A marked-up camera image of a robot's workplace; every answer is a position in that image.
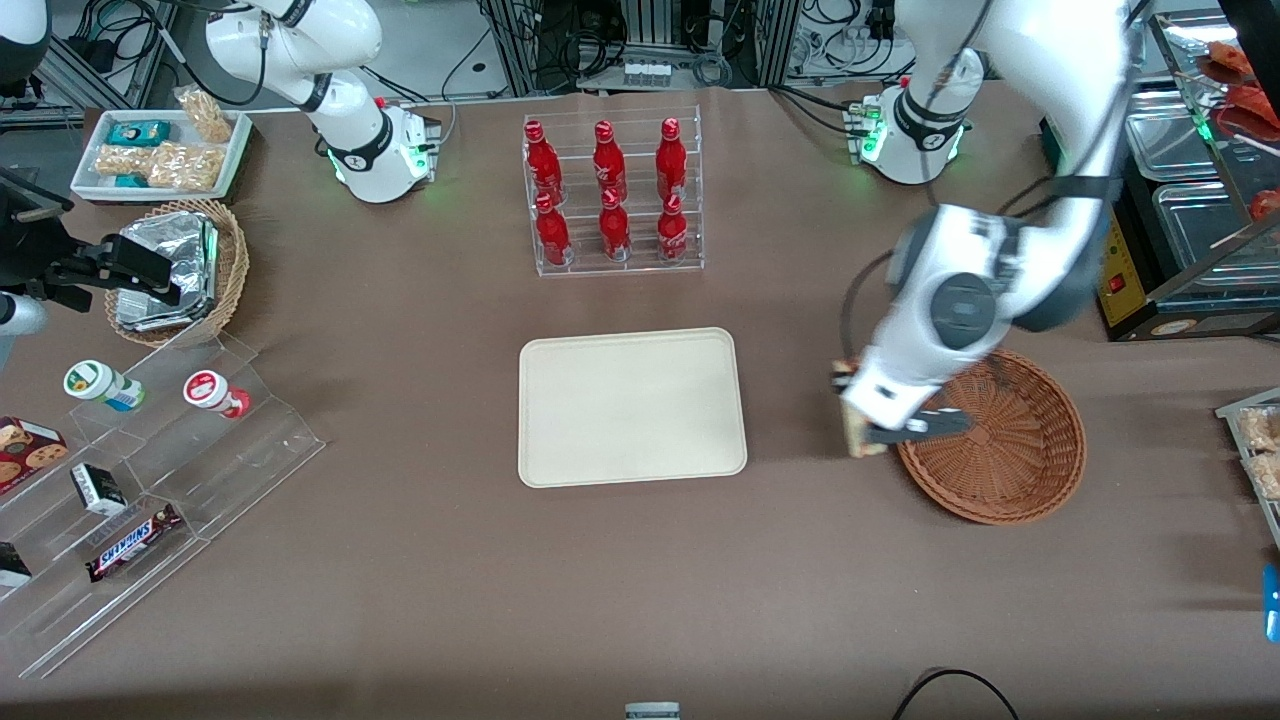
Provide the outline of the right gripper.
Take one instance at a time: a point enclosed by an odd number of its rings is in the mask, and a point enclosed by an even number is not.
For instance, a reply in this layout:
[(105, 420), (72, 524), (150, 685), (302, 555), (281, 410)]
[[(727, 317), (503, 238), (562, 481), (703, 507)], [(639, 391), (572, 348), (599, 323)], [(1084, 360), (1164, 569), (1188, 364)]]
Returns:
[(1, 336), (4, 340), (40, 333), (47, 324), (49, 304), (88, 311), (99, 290), (134, 291), (168, 306), (180, 301), (169, 281), (172, 263), (125, 236), (105, 236), (99, 243), (79, 243), (61, 260), (69, 275), (49, 274), (61, 256), (61, 228), (4, 228), (1, 237)]

